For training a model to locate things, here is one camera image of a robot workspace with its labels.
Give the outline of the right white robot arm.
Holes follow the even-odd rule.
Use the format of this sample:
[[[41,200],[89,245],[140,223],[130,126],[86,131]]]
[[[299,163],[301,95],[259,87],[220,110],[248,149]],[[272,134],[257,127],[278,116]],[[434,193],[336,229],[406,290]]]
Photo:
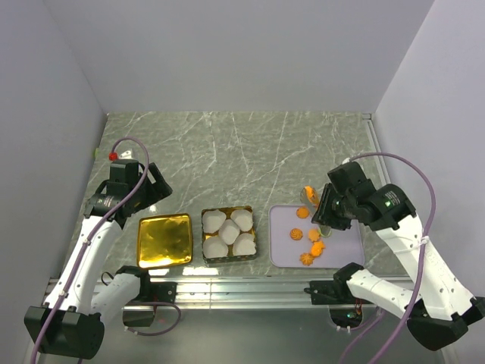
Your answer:
[[[431,351],[463,337],[484,317],[484,299],[476,297],[451,272],[424,232],[405,192],[394,184],[376,188],[357,162],[329,171],[312,223],[336,231],[357,221],[369,227],[397,257],[418,289],[406,290],[351,262],[318,291],[332,303],[361,299],[379,306],[405,324],[414,339]]]

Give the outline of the lilac plastic tray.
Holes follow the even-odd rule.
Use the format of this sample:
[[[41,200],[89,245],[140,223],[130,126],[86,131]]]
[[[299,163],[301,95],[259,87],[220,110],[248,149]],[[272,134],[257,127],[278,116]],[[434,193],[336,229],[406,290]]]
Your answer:
[[[362,265],[365,262],[364,247],[360,230],[356,222],[347,231],[332,231],[329,237],[321,237],[326,246],[321,256],[314,258],[313,264],[304,266],[299,257],[310,253],[312,242],[308,231],[318,226],[296,216],[296,205],[275,205],[269,210],[269,245],[270,260],[278,268],[342,268],[350,262]],[[289,236],[293,228],[302,230],[301,240],[292,240]]]

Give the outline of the metal tongs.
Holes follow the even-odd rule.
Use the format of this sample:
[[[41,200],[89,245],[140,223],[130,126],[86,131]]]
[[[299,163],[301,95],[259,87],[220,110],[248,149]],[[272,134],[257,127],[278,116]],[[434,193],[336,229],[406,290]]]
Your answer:
[[[309,185],[304,186],[300,192],[300,201],[309,210],[310,216],[313,218],[320,203],[320,197],[317,190]],[[317,223],[317,226],[322,237],[329,237],[332,234],[331,229],[328,226],[324,226],[320,223]]]

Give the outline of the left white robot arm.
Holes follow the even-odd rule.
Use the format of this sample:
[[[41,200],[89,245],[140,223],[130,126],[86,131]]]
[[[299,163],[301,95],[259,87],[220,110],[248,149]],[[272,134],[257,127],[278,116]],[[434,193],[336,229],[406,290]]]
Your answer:
[[[81,232],[59,282],[41,306],[30,306],[24,324],[35,353],[91,359],[105,326],[128,303],[156,300],[147,270],[125,265],[95,291],[99,272],[127,219],[171,195],[155,163],[117,159],[88,200]]]

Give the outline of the flower shaped cookie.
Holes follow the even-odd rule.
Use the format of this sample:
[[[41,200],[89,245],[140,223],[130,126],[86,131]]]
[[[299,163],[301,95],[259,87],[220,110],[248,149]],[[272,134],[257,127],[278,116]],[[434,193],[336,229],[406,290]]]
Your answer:
[[[311,242],[319,241],[321,238],[321,232],[318,229],[310,229],[308,231],[308,239]]]

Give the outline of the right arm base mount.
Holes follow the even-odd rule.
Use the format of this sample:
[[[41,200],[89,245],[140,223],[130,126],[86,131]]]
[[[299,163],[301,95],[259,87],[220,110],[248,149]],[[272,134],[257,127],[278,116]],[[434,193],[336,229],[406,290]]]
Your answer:
[[[313,306],[327,306],[330,323],[336,328],[354,330],[363,322],[362,301],[341,293],[332,281],[310,281],[304,288]]]

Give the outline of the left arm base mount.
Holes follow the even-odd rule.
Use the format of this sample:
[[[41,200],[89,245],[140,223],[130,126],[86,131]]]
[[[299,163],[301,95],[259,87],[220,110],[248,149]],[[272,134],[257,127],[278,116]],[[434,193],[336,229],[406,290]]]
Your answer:
[[[168,308],[175,304],[177,283],[173,281],[151,284],[131,300],[122,313],[123,324],[128,328],[148,328],[155,321],[159,303],[168,303]]]

